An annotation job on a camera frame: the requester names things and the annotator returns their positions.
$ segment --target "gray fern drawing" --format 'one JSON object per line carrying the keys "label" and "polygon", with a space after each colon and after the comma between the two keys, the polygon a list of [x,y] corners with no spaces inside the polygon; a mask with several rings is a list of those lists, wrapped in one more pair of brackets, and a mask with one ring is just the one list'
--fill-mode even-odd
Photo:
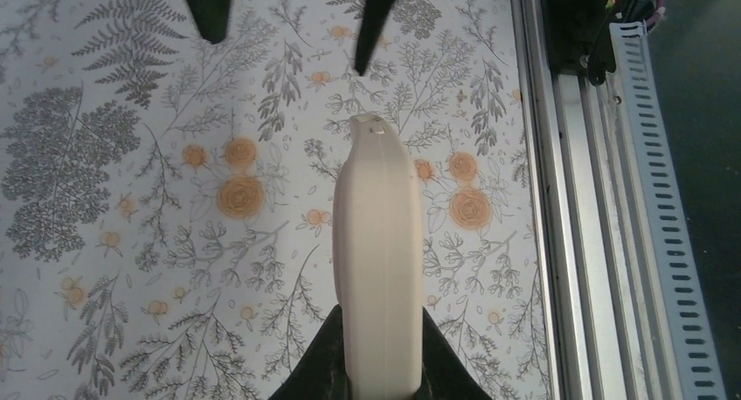
{"label": "gray fern drawing", "polygon": [[164,69],[173,63],[177,48],[166,45],[166,39],[185,36],[170,27],[188,18],[178,13],[165,0],[109,0],[90,11],[75,28],[105,21],[105,27],[93,34],[74,56],[98,54],[85,71],[112,69],[97,79],[98,84],[118,84],[117,94],[141,107],[149,107],[158,81],[167,76]]}
{"label": "gray fern drawing", "polygon": [[[329,0],[327,5],[347,6],[344,14],[352,14],[355,19],[363,17],[365,0]],[[417,39],[429,38],[442,12],[429,0],[397,0],[391,9],[393,21],[401,24],[404,34],[414,32]]]}
{"label": "gray fern drawing", "polygon": [[[190,284],[193,289],[198,289],[201,286],[211,286],[214,272],[212,268],[231,255],[229,267],[220,273],[219,284],[234,285],[237,288],[245,284],[258,291],[264,289],[267,293],[273,293],[285,284],[280,277],[286,265],[278,260],[277,244],[280,231],[286,225],[288,221],[272,231],[247,229],[243,238],[225,242],[224,225],[208,221],[203,230],[198,232],[198,236],[206,241],[200,249],[193,241],[192,227],[186,228],[181,225],[177,227],[175,250],[168,252],[168,258],[163,263],[169,269],[174,267],[191,269]],[[248,254],[252,254],[249,258],[252,260],[253,276],[242,278],[239,274],[239,263],[247,258]]]}
{"label": "gray fern drawing", "polygon": [[20,23],[7,24],[0,28],[0,38],[9,37],[5,46],[0,46],[0,84],[6,81],[6,68],[11,57],[20,59],[25,55],[24,39],[40,38],[38,25],[46,14],[54,23],[59,21],[59,5],[62,0],[36,0],[24,4],[17,14],[22,18]]}
{"label": "gray fern drawing", "polygon": [[149,193],[139,198],[142,205],[149,207],[149,214],[140,222],[141,231],[151,232],[151,240],[142,245],[134,258],[136,265],[144,272],[150,272],[159,263],[160,253],[157,246],[167,246],[167,229],[164,223],[166,208],[180,209],[180,200],[171,190],[171,184],[181,178],[180,168],[172,161],[172,156],[164,154],[154,132],[146,124],[152,145],[149,147],[147,162],[136,173],[136,179],[153,176],[154,182]]}
{"label": "gray fern drawing", "polygon": [[306,12],[307,6],[306,5],[300,5],[296,9],[292,9],[292,4],[294,0],[276,0],[278,1],[278,5],[271,5],[270,6],[270,13],[280,20],[283,24],[287,24],[291,27],[291,29],[294,31],[296,36],[299,37],[301,42],[306,44],[309,48],[313,47],[308,44],[306,39],[303,38],[301,35],[301,29],[303,26],[301,25],[301,19],[303,18],[304,13]]}
{"label": "gray fern drawing", "polygon": [[518,300],[515,305],[517,314],[509,318],[509,337],[527,342],[527,352],[517,358],[517,378],[522,380],[528,374],[536,374],[545,388],[543,400],[551,399],[551,374],[548,370],[548,350],[545,339],[545,322],[543,317],[543,282],[540,278],[540,267],[535,265],[536,272],[530,287],[530,297]]}
{"label": "gray fern drawing", "polygon": [[461,86],[470,75],[473,52],[473,46],[450,31],[438,35],[436,49],[423,48],[416,41],[402,44],[400,65],[406,81],[399,81],[386,101],[386,119],[402,134],[412,117],[440,114],[449,103],[446,91]]}
{"label": "gray fern drawing", "polygon": [[[438,246],[447,251],[440,256],[433,247],[433,238],[423,242],[424,271],[426,276],[439,278],[440,292],[444,296],[458,294],[465,289],[471,294],[484,294],[485,284],[481,270],[488,259],[496,256],[496,269],[489,272],[492,285],[486,289],[497,296],[506,294],[513,298],[522,291],[518,285],[519,271],[512,268],[509,259],[509,245],[515,236],[513,232],[503,241],[481,240],[478,250],[464,252],[464,240],[457,233],[445,233],[445,238],[438,241]],[[495,356],[497,347],[494,341],[477,330],[467,319],[469,297],[462,294],[455,302],[461,308],[457,316],[448,315],[438,323],[443,335],[448,339],[463,365],[478,381],[483,389],[493,398],[522,400],[523,398],[511,386],[511,374],[502,367],[502,362]]]}
{"label": "gray fern drawing", "polygon": [[476,75],[471,80],[470,100],[476,108],[471,128],[477,135],[475,140],[477,155],[488,155],[489,150],[496,145],[493,124],[507,113],[499,95],[504,88],[502,72],[493,62],[483,61],[483,64],[484,75]]}
{"label": "gray fern drawing", "polygon": [[[228,123],[230,116],[226,107],[214,102],[237,92],[239,75],[265,60],[268,46],[278,30],[252,9],[244,10],[234,24],[230,36],[220,44],[193,39],[197,54],[195,63],[184,66],[175,83],[163,94],[162,103],[173,110],[174,116],[160,137],[173,129],[195,134]],[[202,114],[180,122],[193,101],[208,104]]]}
{"label": "gray fern drawing", "polygon": [[128,312],[122,302],[113,302],[118,275],[112,279],[103,276],[90,289],[87,302],[80,311],[85,329],[67,354],[67,360],[77,367],[77,373],[90,365],[88,381],[75,390],[73,400],[90,400],[107,396],[115,386],[115,366],[110,356],[123,347],[123,325],[128,323]]}
{"label": "gray fern drawing", "polygon": [[21,199],[6,235],[21,258],[59,260],[85,241],[78,224],[92,224],[109,209],[106,167],[139,147],[133,110],[110,101],[82,112],[82,87],[47,88],[24,99],[15,125],[0,138],[13,141],[3,195]]}
{"label": "gray fern drawing", "polygon": [[311,283],[303,276],[304,268],[317,248],[319,245],[311,249],[301,264],[291,293],[279,293],[277,299],[271,303],[276,307],[265,310],[261,333],[270,336],[275,334],[280,339],[280,349],[267,355],[263,379],[270,380],[271,376],[279,375],[282,369],[290,373],[293,370],[292,358],[298,362],[306,352],[306,338],[298,321],[299,311],[309,321],[322,322],[325,319],[322,310],[311,299]]}
{"label": "gray fern drawing", "polygon": [[324,142],[314,138],[304,142],[304,152],[311,160],[310,166],[313,171],[323,178],[328,178],[336,182],[340,176],[340,169],[343,164],[339,160],[330,160],[324,151]]}
{"label": "gray fern drawing", "polygon": [[273,58],[265,66],[266,74],[262,86],[265,87],[267,96],[260,102],[262,122],[258,127],[259,141],[269,141],[286,126],[286,116],[279,110],[281,102],[290,107],[291,103],[301,98],[296,75],[303,72],[302,59],[303,54],[297,44],[283,41],[283,56],[280,59]]}
{"label": "gray fern drawing", "polygon": [[[464,0],[465,5],[456,7],[458,12],[466,19],[467,25],[463,30],[482,45],[486,46],[490,54],[507,65],[495,52],[496,26],[488,28],[483,26],[483,19],[487,18],[488,10],[485,6],[479,6],[478,0]],[[503,88],[502,72],[493,61],[484,60],[484,75],[475,76],[471,82],[471,103],[476,107],[476,113],[471,121],[471,128],[476,133],[475,144],[477,155],[487,155],[489,150],[496,145],[496,131],[494,123],[500,120],[506,113],[502,97],[499,95]]]}
{"label": "gray fern drawing", "polygon": [[216,315],[217,293],[208,310],[194,310],[170,325],[169,331],[177,331],[174,336],[144,336],[140,348],[121,360],[121,380],[129,392],[168,400],[260,398],[252,383],[255,375],[240,354],[244,340]]}
{"label": "gray fern drawing", "polygon": [[525,145],[525,130],[520,135],[520,145],[522,148],[518,148],[515,153],[509,158],[512,164],[515,166],[512,171],[512,180],[520,183],[523,189],[530,186],[530,162],[528,161],[528,150]]}

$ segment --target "orange flower print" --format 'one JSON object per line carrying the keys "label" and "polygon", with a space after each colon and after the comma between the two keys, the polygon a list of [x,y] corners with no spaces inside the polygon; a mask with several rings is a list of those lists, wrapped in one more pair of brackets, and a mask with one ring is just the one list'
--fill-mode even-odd
{"label": "orange flower print", "polygon": [[301,214],[303,223],[296,225],[296,230],[309,228],[314,230],[314,236],[319,237],[324,225],[332,226],[332,214],[325,210],[310,210],[306,215]]}
{"label": "orange flower print", "polygon": [[384,38],[383,36],[380,37],[380,38],[378,38],[378,47],[379,48],[383,49],[384,51],[388,51],[389,50],[389,45],[391,45],[391,42],[387,38]]}
{"label": "orange flower print", "polygon": [[265,191],[259,180],[235,176],[218,190],[216,205],[229,218],[246,219],[260,212],[264,199]]}
{"label": "orange flower print", "polygon": [[185,295],[188,295],[189,292],[190,290],[187,290],[183,288],[182,286],[179,286],[175,288],[175,292],[173,293],[173,298],[182,304],[183,298],[185,298]]}
{"label": "orange flower print", "polygon": [[437,305],[440,303],[440,300],[441,300],[441,297],[436,297],[434,295],[429,295],[427,297],[427,306],[428,307],[432,307],[433,310],[434,310],[435,307],[437,307]]}
{"label": "orange flower print", "polygon": [[100,243],[98,244],[98,247],[106,248],[106,251],[103,253],[104,258],[110,251],[114,251],[118,253],[119,256],[123,256],[123,254],[121,253],[121,249],[118,247],[120,244],[121,234],[117,232],[107,231],[100,235]]}
{"label": "orange flower print", "polygon": [[159,317],[165,315],[167,313],[167,310],[167,303],[160,300],[154,300],[149,303],[147,308],[142,308],[142,312],[147,315],[151,315],[152,319],[154,319],[155,323],[157,324],[160,324]]}
{"label": "orange flower print", "polygon": [[47,70],[52,69],[57,63],[59,62],[59,58],[55,57],[46,57],[43,61],[41,61],[40,64],[36,64],[36,66],[41,67],[41,72],[44,73]]}
{"label": "orange flower print", "polygon": [[487,320],[489,323],[489,326],[487,326],[487,330],[491,330],[494,328],[496,333],[499,335],[502,335],[502,329],[499,328],[499,326],[504,323],[504,312],[507,311],[506,308],[500,310],[498,308],[493,308],[488,311]]}
{"label": "orange flower print", "polygon": [[253,323],[252,323],[252,320],[257,317],[257,313],[255,313],[254,308],[252,308],[252,307],[244,307],[244,308],[242,308],[239,311],[239,317],[241,317],[242,320],[245,321],[245,325],[252,332],[253,331]]}
{"label": "orange flower print", "polygon": [[455,153],[448,163],[450,174],[463,183],[471,183],[476,178],[476,160],[468,153]]}
{"label": "orange flower print", "polygon": [[508,96],[512,98],[510,105],[518,105],[519,107],[523,105],[523,92],[519,88],[512,90],[511,93],[508,93]]}
{"label": "orange flower print", "polygon": [[329,74],[329,72],[326,71],[317,71],[311,76],[307,76],[306,78],[308,80],[308,86],[306,88],[314,88],[317,92],[322,89],[322,87],[326,86],[327,83],[330,83],[337,78],[332,78],[332,76]]}
{"label": "orange flower print", "polygon": [[121,213],[121,216],[124,219],[131,222],[131,216],[137,212],[136,199],[134,199],[130,193],[121,195],[121,199],[118,201],[115,208]]}
{"label": "orange flower print", "polygon": [[458,107],[461,107],[461,103],[463,103],[463,101],[467,98],[468,96],[466,96],[466,94],[463,93],[462,89],[458,90],[458,94],[455,95],[455,99],[458,101]]}
{"label": "orange flower print", "polygon": [[491,222],[491,202],[480,190],[460,188],[450,198],[450,217],[464,230],[479,230]]}
{"label": "orange flower print", "polygon": [[85,290],[80,286],[82,278],[72,279],[64,278],[62,280],[62,293],[56,293],[65,301],[65,316],[66,309],[76,309],[85,303]]}
{"label": "orange flower print", "polygon": [[226,144],[224,158],[232,169],[244,171],[252,167],[257,156],[257,147],[249,138],[238,137]]}
{"label": "orange flower print", "polygon": [[208,161],[208,153],[203,146],[191,144],[183,149],[183,162],[194,170],[203,167]]}
{"label": "orange flower print", "polygon": [[427,183],[434,179],[433,166],[427,160],[415,160],[414,167],[417,169],[417,177]]}
{"label": "orange flower print", "polygon": [[354,38],[355,35],[352,33],[349,27],[345,26],[333,26],[327,30],[328,35],[324,39],[335,40],[338,45],[342,46],[346,38]]}

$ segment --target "leaf illustration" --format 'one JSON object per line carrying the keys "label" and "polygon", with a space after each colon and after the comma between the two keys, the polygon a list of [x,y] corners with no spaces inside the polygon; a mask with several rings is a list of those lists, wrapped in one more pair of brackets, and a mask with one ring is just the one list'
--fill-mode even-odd
{"label": "leaf illustration", "polygon": [[434,206],[427,210],[427,229],[430,233],[437,232],[444,224],[447,219],[447,211],[444,209]]}
{"label": "leaf illustration", "polygon": [[269,8],[271,14],[273,14],[274,17],[278,18],[282,23],[291,26],[291,29],[294,31],[296,36],[298,36],[304,44],[311,47],[311,45],[309,45],[308,42],[300,34],[301,28],[303,27],[301,26],[301,19],[306,12],[307,6],[301,5],[294,10],[291,8],[293,0],[277,1],[278,5],[271,5]]}
{"label": "leaf illustration", "polygon": [[[8,59],[10,57],[21,58],[25,55],[23,37],[29,40],[39,38],[37,28],[40,24],[46,22],[42,19],[43,12],[46,12],[49,19],[54,23],[59,21],[59,5],[61,2],[62,0],[37,0],[26,3],[17,11],[17,14],[22,18],[20,23],[4,24],[0,28],[0,37],[10,37],[7,46],[0,46],[0,84],[3,84],[6,80],[5,63],[8,62]],[[13,86],[14,88],[20,87],[20,80],[17,79],[17,84]]]}
{"label": "leaf illustration", "polygon": [[59,372],[58,369],[52,369],[52,370],[46,371],[44,374],[41,374],[40,376],[37,376],[36,378],[42,381],[48,380],[49,378],[56,376],[58,372]]}
{"label": "leaf illustration", "polygon": [[113,68],[97,84],[119,84],[116,93],[126,100],[149,107],[152,91],[159,79],[167,76],[163,67],[172,64],[177,50],[166,45],[164,38],[184,39],[169,23],[182,23],[188,18],[173,10],[166,0],[109,0],[98,4],[76,27],[104,21],[105,28],[93,34],[74,56],[99,54],[85,71]]}
{"label": "leaf illustration", "polygon": [[427,39],[435,30],[435,23],[442,17],[429,0],[397,0],[391,17],[401,24],[404,34],[414,32],[416,39]]}
{"label": "leaf illustration", "polygon": [[297,44],[283,42],[283,56],[280,59],[273,58],[265,66],[265,78],[262,86],[268,95],[260,102],[260,119],[262,123],[258,127],[260,141],[270,141],[275,133],[280,132],[286,125],[286,117],[279,110],[281,102],[286,107],[301,98],[296,75],[303,71],[303,54]]}
{"label": "leaf illustration", "polygon": [[205,217],[213,206],[213,197],[199,193],[190,200],[190,221],[196,221]]}
{"label": "leaf illustration", "polygon": [[28,295],[25,294],[23,289],[18,288],[13,297],[15,301],[16,313],[23,317],[28,313]]}
{"label": "leaf illustration", "polygon": [[15,125],[3,195],[23,200],[6,235],[21,258],[59,260],[85,242],[78,224],[92,224],[109,208],[105,168],[139,147],[135,112],[111,101],[82,113],[82,88],[47,88],[24,99]]}

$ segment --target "orange rose print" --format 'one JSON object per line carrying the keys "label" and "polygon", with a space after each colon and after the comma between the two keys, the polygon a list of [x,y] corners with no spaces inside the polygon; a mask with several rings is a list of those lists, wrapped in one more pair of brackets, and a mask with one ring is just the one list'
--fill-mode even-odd
{"label": "orange rose print", "polygon": [[260,212],[264,197],[265,191],[259,180],[235,176],[221,186],[216,205],[229,218],[245,219]]}
{"label": "orange rose print", "polygon": [[183,161],[194,169],[203,167],[207,161],[207,155],[203,146],[191,144],[183,149]]}
{"label": "orange rose print", "polygon": [[491,222],[491,202],[480,190],[458,189],[450,199],[450,217],[464,230],[479,230]]}
{"label": "orange rose print", "polygon": [[414,167],[417,169],[417,177],[427,183],[434,179],[433,166],[426,160],[415,160]]}
{"label": "orange rose print", "polygon": [[226,163],[235,169],[249,169],[257,156],[257,147],[249,138],[234,138],[226,145]]}
{"label": "orange rose print", "polygon": [[476,178],[476,160],[468,153],[453,154],[449,168],[450,174],[464,183],[471,183]]}

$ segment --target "fern leaf print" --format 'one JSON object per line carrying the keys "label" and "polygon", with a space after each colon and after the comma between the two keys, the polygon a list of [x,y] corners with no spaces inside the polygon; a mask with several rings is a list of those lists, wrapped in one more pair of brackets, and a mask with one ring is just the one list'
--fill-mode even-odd
{"label": "fern leaf print", "polygon": [[75,28],[105,23],[73,56],[99,55],[85,71],[109,70],[97,84],[116,84],[116,94],[148,108],[158,80],[167,75],[177,51],[167,39],[186,37],[170,27],[188,18],[173,10],[165,0],[109,0],[90,11]]}
{"label": "fern leaf print", "polygon": [[108,210],[106,167],[139,147],[135,112],[111,101],[82,113],[82,87],[48,88],[24,99],[0,138],[13,157],[3,196],[22,200],[6,235],[21,258],[59,260],[82,249],[79,224]]}

